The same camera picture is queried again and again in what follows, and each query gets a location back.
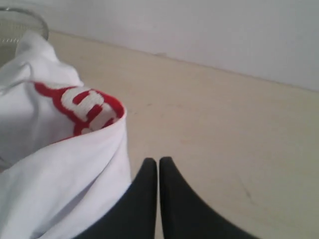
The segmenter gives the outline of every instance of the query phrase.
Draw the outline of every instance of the glass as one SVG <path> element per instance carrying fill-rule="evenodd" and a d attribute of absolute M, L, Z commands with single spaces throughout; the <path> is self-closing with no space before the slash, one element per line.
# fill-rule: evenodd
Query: glass
<path fill-rule="evenodd" d="M 14 7 L 0 7 L 0 67 L 14 58 L 15 49 L 27 30 L 49 38 L 46 22 L 38 14 Z"/>

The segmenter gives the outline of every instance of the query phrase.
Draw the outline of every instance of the white wall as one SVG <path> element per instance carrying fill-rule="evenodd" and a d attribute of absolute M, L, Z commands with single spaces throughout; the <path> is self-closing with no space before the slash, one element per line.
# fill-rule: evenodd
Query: white wall
<path fill-rule="evenodd" d="M 319 90 L 318 0 L 10 3 L 38 11 L 60 31 Z"/>

